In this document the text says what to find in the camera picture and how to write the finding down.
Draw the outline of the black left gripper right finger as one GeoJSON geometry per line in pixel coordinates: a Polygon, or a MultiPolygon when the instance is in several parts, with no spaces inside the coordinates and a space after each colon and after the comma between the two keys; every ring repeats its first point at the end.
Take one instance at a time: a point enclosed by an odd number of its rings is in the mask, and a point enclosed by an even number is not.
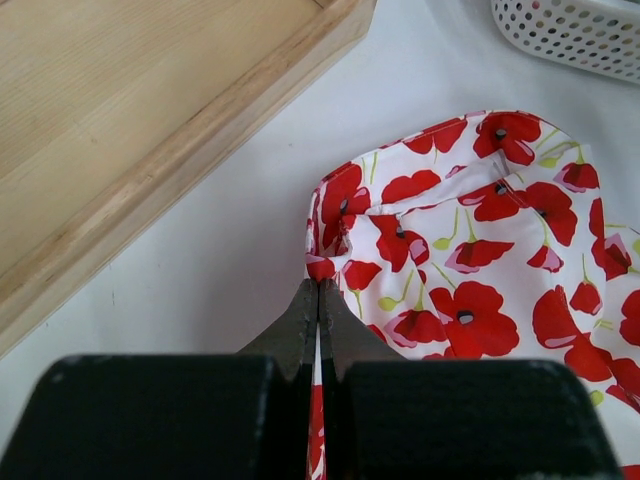
{"type": "Polygon", "coordinates": [[[408,360],[318,287],[331,479],[619,479],[586,389],[541,359],[408,360]]]}

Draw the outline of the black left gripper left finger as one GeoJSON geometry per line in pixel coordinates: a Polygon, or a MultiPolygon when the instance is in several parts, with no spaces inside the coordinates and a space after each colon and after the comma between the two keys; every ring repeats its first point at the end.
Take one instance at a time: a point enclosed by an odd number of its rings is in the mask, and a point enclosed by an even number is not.
{"type": "Polygon", "coordinates": [[[5,479],[303,479],[318,285],[234,354],[86,354],[36,383],[5,479]]]}

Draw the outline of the red poppy print skirt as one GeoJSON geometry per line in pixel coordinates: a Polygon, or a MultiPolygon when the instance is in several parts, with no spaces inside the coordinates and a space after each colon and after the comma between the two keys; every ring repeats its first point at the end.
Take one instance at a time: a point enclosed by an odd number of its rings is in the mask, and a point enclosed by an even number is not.
{"type": "Polygon", "coordinates": [[[609,222],[587,145],[521,111],[365,153],[312,194],[306,270],[412,359],[569,366],[639,475],[639,234],[609,222]]]}

